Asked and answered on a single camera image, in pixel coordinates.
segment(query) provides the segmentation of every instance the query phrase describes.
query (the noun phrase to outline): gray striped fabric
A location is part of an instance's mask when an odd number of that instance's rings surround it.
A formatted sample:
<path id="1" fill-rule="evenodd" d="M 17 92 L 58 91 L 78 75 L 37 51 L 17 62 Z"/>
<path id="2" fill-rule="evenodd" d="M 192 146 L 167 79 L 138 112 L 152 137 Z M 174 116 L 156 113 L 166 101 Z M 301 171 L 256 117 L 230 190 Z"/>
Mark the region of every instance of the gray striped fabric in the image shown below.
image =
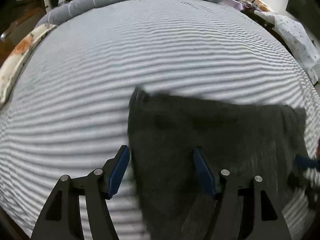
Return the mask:
<path id="1" fill-rule="evenodd" d="M 305 107 L 306 147 L 315 155 L 320 98 L 296 60 L 245 15 L 202 0 L 130 0 L 93 9 L 44 39 L 1 110 L 0 205 L 28 235 L 62 174 L 84 176 L 127 144 L 128 103 L 137 85 Z M 314 171 L 307 176 L 319 181 Z M 131 168 L 108 206 L 120 239 L 149 238 Z M 302 192 L 283 214 L 294 240 L 314 216 Z"/>

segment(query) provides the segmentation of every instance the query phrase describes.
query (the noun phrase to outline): mattress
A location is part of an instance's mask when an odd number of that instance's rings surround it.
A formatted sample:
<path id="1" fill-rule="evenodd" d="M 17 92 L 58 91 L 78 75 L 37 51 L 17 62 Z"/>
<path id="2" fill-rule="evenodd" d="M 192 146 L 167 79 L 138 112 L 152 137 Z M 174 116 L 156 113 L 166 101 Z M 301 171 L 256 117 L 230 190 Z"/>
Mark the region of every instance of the mattress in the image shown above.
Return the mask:
<path id="1" fill-rule="evenodd" d="M 127 144 L 130 96 L 149 92 L 236 104 L 288 104 L 307 113 L 315 156 L 320 98 L 288 51 L 223 4 L 130 0 L 61 24 L 36 48 L 0 111 L 0 205 L 30 236 L 62 174 L 85 176 Z M 319 175 L 306 174 L 315 183 Z M 91 238 L 84 198 L 84 235 Z M 132 168 L 108 208 L 119 239 L 148 239 Z M 303 192 L 282 210 L 292 239 L 313 220 Z"/>

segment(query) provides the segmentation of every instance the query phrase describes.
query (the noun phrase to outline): blue gripper pad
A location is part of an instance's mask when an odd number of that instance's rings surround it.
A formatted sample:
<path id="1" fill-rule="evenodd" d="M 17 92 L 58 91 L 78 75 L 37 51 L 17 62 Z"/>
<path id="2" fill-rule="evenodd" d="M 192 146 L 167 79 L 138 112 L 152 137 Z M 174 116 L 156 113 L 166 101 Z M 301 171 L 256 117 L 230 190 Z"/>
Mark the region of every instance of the blue gripper pad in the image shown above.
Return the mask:
<path id="1" fill-rule="evenodd" d="M 214 177 L 205 162 L 204 158 L 201 155 L 201 152 L 198 148 L 193 150 L 193 161 L 196 166 L 196 172 L 201 186 L 203 187 L 206 194 L 214 197 L 220 191 L 216 190 L 216 183 L 220 183 L 216 181 L 218 178 Z"/>
<path id="2" fill-rule="evenodd" d="M 108 195 L 110 198 L 112 198 L 112 196 L 118 192 L 125 170 L 128 167 L 129 161 L 130 149 L 128 146 L 125 146 L 125 149 L 122 151 L 122 154 L 109 177 Z"/>

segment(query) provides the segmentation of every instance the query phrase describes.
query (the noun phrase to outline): silver screw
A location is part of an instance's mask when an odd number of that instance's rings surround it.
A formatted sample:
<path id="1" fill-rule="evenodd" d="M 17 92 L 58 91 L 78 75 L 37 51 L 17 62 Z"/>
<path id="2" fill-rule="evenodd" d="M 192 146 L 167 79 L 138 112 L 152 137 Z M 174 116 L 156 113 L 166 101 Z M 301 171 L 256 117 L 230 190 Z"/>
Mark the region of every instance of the silver screw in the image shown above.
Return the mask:
<path id="1" fill-rule="evenodd" d="M 102 174 L 102 169 L 96 169 L 96 170 L 94 170 L 94 172 L 93 172 L 95 175 L 100 175 L 100 174 Z"/>
<path id="2" fill-rule="evenodd" d="M 228 170 L 222 170 L 221 171 L 221 174 L 224 175 L 224 176 L 228 176 L 230 174 L 230 171 Z"/>
<path id="3" fill-rule="evenodd" d="M 257 182 L 261 182 L 261 181 L 262 181 L 262 177 L 260 177 L 260 176 L 255 176 L 254 179 L 255 179 Z"/>
<path id="4" fill-rule="evenodd" d="M 68 178 L 69 178 L 68 175 L 62 175 L 62 176 L 60 177 L 61 181 L 66 181 Z"/>

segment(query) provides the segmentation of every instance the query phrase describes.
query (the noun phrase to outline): cream floral fabric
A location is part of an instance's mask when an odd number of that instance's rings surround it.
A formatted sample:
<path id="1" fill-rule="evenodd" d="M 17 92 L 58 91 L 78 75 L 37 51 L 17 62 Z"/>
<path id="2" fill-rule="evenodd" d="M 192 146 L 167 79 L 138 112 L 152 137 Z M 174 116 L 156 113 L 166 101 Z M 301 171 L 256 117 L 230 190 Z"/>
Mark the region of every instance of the cream floral fabric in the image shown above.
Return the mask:
<path id="1" fill-rule="evenodd" d="M 14 48 L 0 68 L 0 108 L 8 100 L 20 71 L 36 46 L 56 25 L 45 23 L 31 31 Z"/>

